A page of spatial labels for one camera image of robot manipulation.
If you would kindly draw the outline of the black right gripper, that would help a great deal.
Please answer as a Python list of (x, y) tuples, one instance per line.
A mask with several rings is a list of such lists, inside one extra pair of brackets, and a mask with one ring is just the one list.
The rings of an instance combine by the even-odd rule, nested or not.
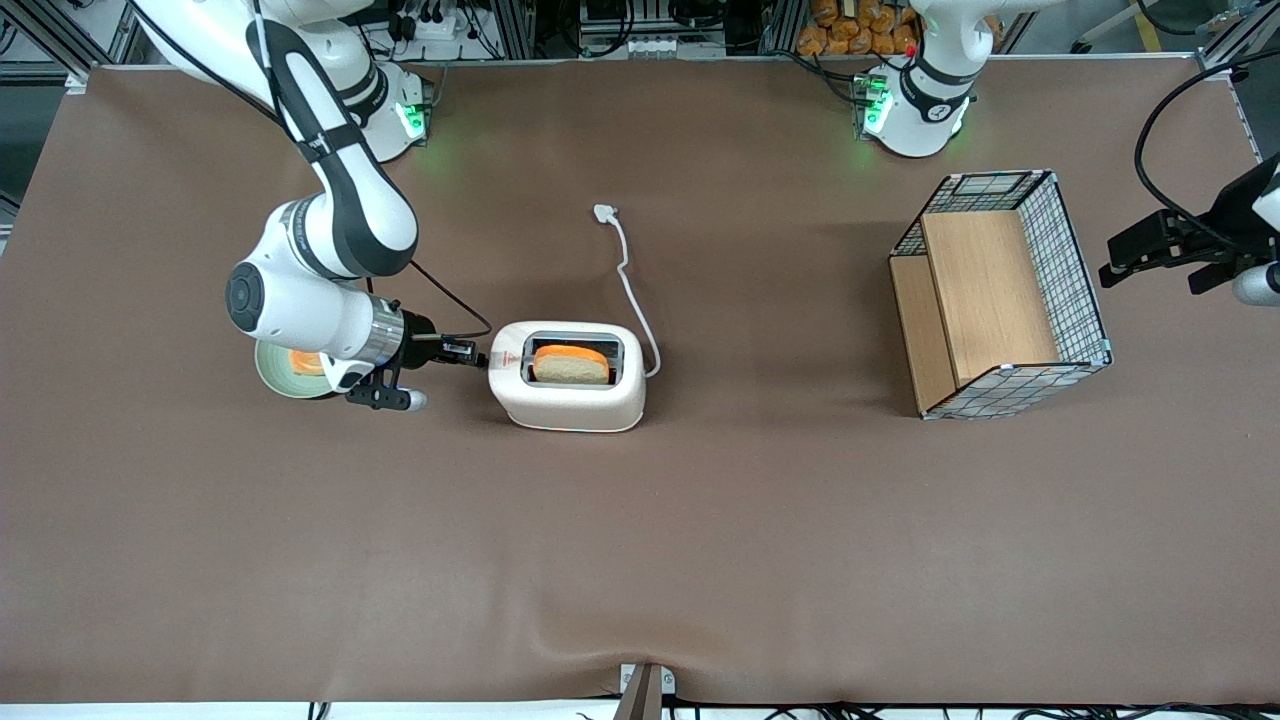
[(471, 340), (442, 338), (434, 323), (416, 313), (402, 313), (403, 340), (399, 347), (399, 364), (404, 369), (416, 370), (438, 361), (439, 364), (488, 368), (488, 356)]

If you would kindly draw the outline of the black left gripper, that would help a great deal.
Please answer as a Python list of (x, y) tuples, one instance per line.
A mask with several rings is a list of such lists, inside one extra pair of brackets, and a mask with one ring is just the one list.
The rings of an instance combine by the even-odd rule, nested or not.
[(1229, 283), (1236, 297), (1279, 296), (1279, 156), (1224, 187), (1199, 217), (1206, 227), (1183, 241), (1193, 227), (1172, 211), (1153, 211), (1108, 240), (1108, 261), (1098, 282), (1108, 290), (1134, 274), (1201, 263), (1187, 281), (1193, 295)]

